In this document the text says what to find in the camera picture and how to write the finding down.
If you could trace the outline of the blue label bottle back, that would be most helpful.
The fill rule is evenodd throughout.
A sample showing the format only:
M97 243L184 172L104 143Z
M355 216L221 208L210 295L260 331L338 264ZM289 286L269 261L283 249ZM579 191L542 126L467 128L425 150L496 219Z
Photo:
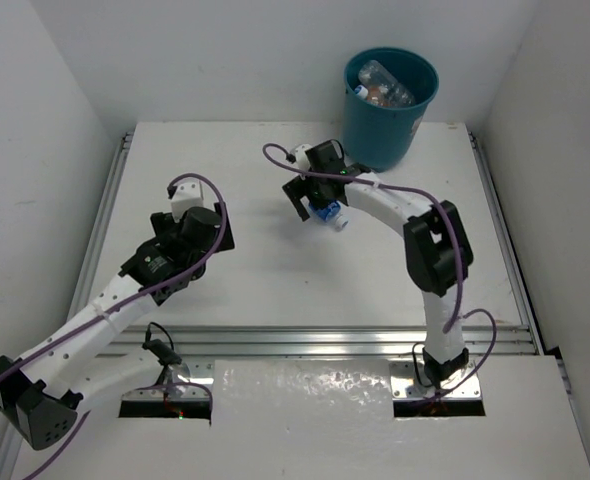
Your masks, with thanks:
M324 208L315 208L312 203L309 203L309 212L317 221L337 232L341 232L349 224L349 217L343 213L342 207L337 201L329 203Z

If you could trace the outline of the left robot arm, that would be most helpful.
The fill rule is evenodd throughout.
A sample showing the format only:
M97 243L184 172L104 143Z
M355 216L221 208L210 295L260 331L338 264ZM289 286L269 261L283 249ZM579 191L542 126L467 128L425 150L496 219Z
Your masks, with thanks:
M0 412L33 449L59 442L104 399L187 375L180 355L151 336L108 372L89 367L128 326L201 278L212 254L234 247L223 202L192 206L178 220L155 213L151 223L154 237L86 307L18 358L0 356Z

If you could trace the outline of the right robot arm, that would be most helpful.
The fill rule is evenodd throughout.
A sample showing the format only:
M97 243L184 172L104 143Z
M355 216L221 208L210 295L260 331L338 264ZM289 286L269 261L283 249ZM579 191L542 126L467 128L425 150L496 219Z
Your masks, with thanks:
M283 168L296 176L282 189L302 220L341 203L401 236L406 270L424 303L425 376L440 388L469 360L456 322L473 253L456 206L417 188L390 185L369 168L347 163L334 140L299 145L285 158Z

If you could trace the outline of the clear bottle diagonal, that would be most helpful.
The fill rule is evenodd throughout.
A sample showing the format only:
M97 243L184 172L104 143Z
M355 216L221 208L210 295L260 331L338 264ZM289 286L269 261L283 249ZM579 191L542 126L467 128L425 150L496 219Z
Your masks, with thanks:
M358 80L359 85L366 88L379 87L386 95L388 108L407 108L416 105L415 96L376 60L370 60L362 66L358 72Z

